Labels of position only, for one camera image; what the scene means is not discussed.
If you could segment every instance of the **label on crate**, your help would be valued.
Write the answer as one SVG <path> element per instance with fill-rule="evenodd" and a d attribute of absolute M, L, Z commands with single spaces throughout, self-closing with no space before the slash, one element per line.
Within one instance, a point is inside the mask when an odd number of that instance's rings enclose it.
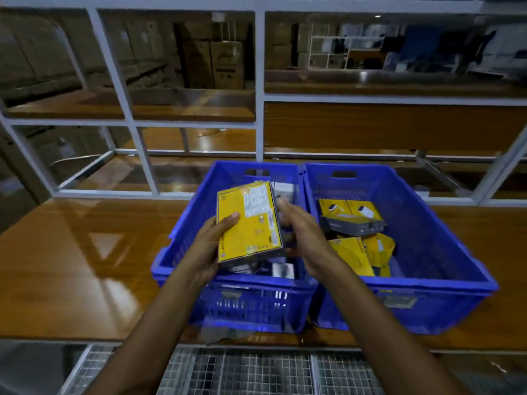
<path fill-rule="evenodd" d="M 417 302 L 417 297 L 404 295 L 383 295 L 378 298 L 384 306 L 391 309 L 412 309 Z"/>

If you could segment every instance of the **blue item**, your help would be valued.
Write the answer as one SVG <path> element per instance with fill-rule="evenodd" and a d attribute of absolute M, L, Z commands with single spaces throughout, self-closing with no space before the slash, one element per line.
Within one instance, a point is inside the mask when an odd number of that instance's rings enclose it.
<path fill-rule="evenodd" d="M 270 180 L 295 185 L 293 203 L 306 208 L 304 182 L 297 165 L 216 161 L 181 215 L 152 264 L 152 276 L 162 286 L 194 241 L 204 222 L 216 214 L 220 190 Z M 294 259 L 297 280 L 220 271 L 198 298 L 190 323 L 238 330 L 298 333 L 304 328 L 318 282 L 302 259 Z"/>
<path fill-rule="evenodd" d="M 311 214 L 318 199 L 372 201 L 395 240 L 392 277 L 361 277 L 409 331 L 439 334 L 457 325 L 498 285 L 483 264 L 388 166 L 305 164 Z M 319 327 L 347 330 L 333 299 L 320 285 L 309 316 Z"/>

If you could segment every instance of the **metal wire mesh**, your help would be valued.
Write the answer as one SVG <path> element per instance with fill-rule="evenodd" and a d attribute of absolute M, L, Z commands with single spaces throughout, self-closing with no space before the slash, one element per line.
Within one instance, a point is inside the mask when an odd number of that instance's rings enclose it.
<path fill-rule="evenodd" d="M 78 371 L 72 372 L 72 374 L 75 374 L 75 377 L 69 387 L 65 392 L 61 391 L 59 394 L 82 394 L 106 364 L 113 350 L 114 346 L 93 345 Z"/>
<path fill-rule="evenodd" d="M 360 354 L 322 353 L 317 359 L 321 395 L 384 394 L 372 368 Z"/>
<path fill-rule="evenodd" d="M 313 394 L 307 352 L 226 352 L 222 394 Z"/>
<path fill-rule="evenodd" d="M 101 371 L 113 346 L 92 345 L 59 395 L 81 395 Z M 527 375 L 502 377 L 454 371 L 475 394 L 524 393 Z M 359 352 L 254 351 L 179 346 L 158 395 L 384 395 Z"/>

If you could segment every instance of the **crate handle hole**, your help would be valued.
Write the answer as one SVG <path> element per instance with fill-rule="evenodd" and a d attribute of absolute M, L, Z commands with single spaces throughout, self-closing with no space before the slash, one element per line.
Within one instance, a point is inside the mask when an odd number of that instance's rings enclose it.
<path fill-rule="evenodd" d="M 271 176 L 267 169 L 246 169 L 246 176 Z"/>
<path fill-rule="evenodd" d="M 357 177 L 357 172 L 355 171 L 334 171 L 332 177 L 338 179 L 354 179 Z"/>

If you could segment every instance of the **warehouse rack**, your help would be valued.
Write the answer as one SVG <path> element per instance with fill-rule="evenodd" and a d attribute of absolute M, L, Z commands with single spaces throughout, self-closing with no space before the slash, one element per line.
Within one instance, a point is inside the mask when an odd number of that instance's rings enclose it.
<path fill-rule="evenodd" d="M 405 15 L 469 15 L 478 19 L 485 15 L 505 16 L 511 19 L 527 16 L 527 2 L 508 2 L 500 0 L 0 0 L 1 8 L 30 10 L 84 10 L 88 13 L 94 34 L 101 48 L 104 61 L 122 109 L 124 119 L 32 119 L 9 118 L 0 114 L 0 123 L 14 139 L 22 154 L 42 180 L 53 196 L 77 198 L 122 198 L 122 199 L 190 199 L 191 192 L 162 192 L 153 174 L 149 156 L 141 134 L 144 127 L 180 127 L 185 151 L 157 150 L 159 153 L 171 155 L 196 155 L 188 149 L 184 128 L 225 128 L 249 129 L 256 131 L 256 160 L 264 158 L 264 103 L 266 101 L 303 102 L 303 103 L 367 103 L 367 104 L 412 104 L 412 105 L 480 105 L 480 106 L 527 106 L 527 99 L 516 98 L 461 98 L 461 97 L 412 97 L 412 96 L 353 96 L 353 95 L 295 95 L 295 94 L 267 94 L 264 91 L 265 73 L 265 25 L 266 12 L 316 12 L 316 13 L 361 13 L 361 14 L 405 14 Z M 119 64 L 116 62 L 114 51 L 108 40 L 108 33 L 101 12 L 106 10 L 135 10 L 147 11 L 204 11 L 204 12 L 254 12 L 255 30 L 255 121 L 254 123 L 228 122 L 182 122 L 174 121 L 146 121 L 134 119 L 131 100 L 123 80 Z M 82 64 L 75 50 L 67 47 L 68 53 L 75 66 L 79 80 L 86 86 L 86 78 Z M 173 61 L 168 59 L 168 66 Z M 58 125 L 58 126 L 99 126 L 103 137 L 109 146 L 109 151 L 101 155 L 94 162 L 80 172 L 57 185 L 47 168 L 37 157 L 35 151 L 26 139 L 17 131 L 17 125 Z M 97 170 L 102 164 L 117 154 L 129 154 L 128 149 L 115 147 L 109 133 L 108 126 L 128 127 L 132 135 L 136 151 L 144 173 L 150 186 L 150 191 L 103 191 L 103 190 L 74 190 L 69 186 L 75 180 L 85 177 Z M 527 126 L 518 135 L 510 148 L 497 157 L 489 171 L 485 174 L 473 192 L 464 189 L 453 180 L 448 173 L 437 168 L 426 157 L 424 151 L 418 151 L 415 160 L 434 176 L 448 185 L 457 193 L 458 197 L 424 197 L 432 205 L 482 205 L 482 206 L 527 206 L 527 199 L 491 199 L 508 175 L 527 152 Z M 229 156 L 229 152 L 205 153 L 205 155 Z M 291 154 L 292 157 L 324 157 L 328 154 Z M 342 157 L 360 157 L 361 154 L 343 154 Z"/>

